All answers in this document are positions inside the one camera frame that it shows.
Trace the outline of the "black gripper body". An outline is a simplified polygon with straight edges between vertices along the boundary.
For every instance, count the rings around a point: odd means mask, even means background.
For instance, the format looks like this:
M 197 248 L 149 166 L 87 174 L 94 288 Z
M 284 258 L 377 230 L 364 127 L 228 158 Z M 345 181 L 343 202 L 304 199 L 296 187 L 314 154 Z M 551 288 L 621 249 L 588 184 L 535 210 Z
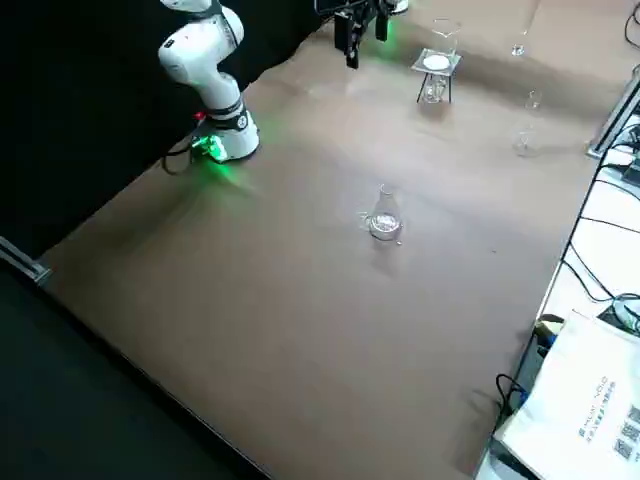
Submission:
M 387 0 L 314 0 L 314 10 L 318 15 L 329 15 L 359 7 L 389 11 L 395 7 L 395 2 Z

